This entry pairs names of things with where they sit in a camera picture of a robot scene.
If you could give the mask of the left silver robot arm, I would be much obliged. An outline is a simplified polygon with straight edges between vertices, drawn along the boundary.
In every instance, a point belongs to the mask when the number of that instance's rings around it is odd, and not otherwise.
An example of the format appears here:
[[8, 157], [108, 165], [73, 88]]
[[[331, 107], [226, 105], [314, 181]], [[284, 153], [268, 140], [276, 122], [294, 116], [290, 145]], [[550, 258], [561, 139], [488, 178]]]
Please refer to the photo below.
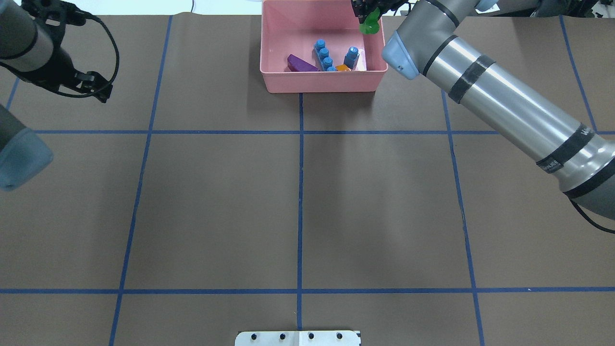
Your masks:
[[[80, 72], [62, 48], [68, 25], [99, 24], [109, 37], [115, 66], [110, 79], [98, 72]], [[3, 0], [0, 4], [0, 64], [18, 79], [57, 96], [94, 97], [106, 103], [119, 71], [120, 55], [101, 18], [63, 0]], [[6, 107], [1, 108], [0, 186], [13, 191], [53, 161], [46, 143]]]

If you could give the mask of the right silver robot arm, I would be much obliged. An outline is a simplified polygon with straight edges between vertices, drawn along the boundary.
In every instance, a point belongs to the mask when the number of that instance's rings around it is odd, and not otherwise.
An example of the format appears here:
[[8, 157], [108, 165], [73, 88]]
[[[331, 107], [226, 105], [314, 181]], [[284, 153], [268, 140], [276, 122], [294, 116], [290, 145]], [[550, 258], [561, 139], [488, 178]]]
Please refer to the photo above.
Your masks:
[[559, 181], [575, 207], [613, 219], [614, 142], [567, 114], [455, 35], [493, 0], [420, 0], [382, 49], [407, 79], [431, 80]]

